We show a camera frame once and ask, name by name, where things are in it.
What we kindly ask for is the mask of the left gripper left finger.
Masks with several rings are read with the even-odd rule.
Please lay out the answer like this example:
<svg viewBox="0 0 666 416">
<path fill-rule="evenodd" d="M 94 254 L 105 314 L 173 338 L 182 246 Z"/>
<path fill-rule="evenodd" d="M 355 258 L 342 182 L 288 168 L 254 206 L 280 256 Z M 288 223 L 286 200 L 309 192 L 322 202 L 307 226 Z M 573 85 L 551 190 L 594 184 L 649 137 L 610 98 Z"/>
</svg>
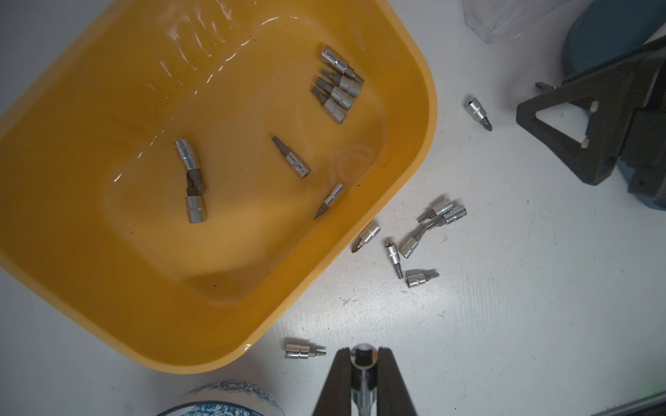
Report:
<svg viewBox="0 0 666 416">
<path fill-rule="evenodd" d="M 338 350 L 313 411 L 313 416 L 351 415 L 351 367 L 350 349 L 342 348 Z"/>
</svg>

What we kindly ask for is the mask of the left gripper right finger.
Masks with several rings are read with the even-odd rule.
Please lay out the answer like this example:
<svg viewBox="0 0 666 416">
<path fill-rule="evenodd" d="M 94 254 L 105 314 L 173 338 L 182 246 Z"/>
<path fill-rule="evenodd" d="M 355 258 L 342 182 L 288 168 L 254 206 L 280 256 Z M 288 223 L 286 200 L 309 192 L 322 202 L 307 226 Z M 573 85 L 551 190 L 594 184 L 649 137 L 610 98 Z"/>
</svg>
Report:
<svg viewBox="0 0 666 416">
<path fill-rule="evenodd" d="M 379 348 L 377 361 L 377 415 L 416 416 L 409 390 L 389 348 Z"/>
</svg>

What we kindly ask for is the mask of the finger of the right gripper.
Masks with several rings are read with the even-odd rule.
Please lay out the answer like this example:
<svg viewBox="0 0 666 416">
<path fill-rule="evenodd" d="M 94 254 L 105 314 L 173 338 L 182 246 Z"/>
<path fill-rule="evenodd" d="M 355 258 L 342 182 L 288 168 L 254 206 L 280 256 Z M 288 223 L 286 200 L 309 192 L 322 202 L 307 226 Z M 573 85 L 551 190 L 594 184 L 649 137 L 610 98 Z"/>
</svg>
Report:
<svg viewBox="0 0 666 416">
<path fill-rule="evenodd" d="M 545 144 L 581 181 L 598 185 L 612 174 L 628 137 L 626 86 L 620 76 L 586 76 L 522 102 L 516 121 Z"/>
</svg>

